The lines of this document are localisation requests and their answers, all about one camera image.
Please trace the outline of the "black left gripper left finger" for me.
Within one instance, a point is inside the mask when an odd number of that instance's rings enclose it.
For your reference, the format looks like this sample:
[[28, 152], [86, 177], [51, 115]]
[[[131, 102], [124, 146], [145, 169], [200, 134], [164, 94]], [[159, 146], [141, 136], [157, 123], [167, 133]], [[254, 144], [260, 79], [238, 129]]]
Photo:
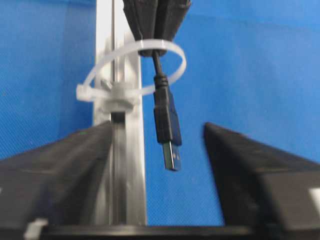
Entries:
[[109, 121], [0, 162], [0, 230], [89, 224], [111, 147]]

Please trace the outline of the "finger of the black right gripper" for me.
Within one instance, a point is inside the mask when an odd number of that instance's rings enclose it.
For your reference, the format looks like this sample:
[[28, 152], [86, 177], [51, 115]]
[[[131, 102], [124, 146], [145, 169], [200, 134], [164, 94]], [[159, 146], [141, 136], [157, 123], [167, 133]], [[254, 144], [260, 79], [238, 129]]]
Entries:
[[157, 8], [157, 0], [123, 0], [123, 11], [135, 40], [155, 38]]
[[190, 0], [159, 0], [154, 38], [172, 41], [191, 5]]

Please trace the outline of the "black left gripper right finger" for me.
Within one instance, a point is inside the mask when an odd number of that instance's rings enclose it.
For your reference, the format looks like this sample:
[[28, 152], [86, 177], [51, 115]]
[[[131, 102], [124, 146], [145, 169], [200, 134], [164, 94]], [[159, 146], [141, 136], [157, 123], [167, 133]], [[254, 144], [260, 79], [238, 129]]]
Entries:
[[227, 226], [258, 235], [320, 233], [317, 162], [211, 122], [203, 137]]

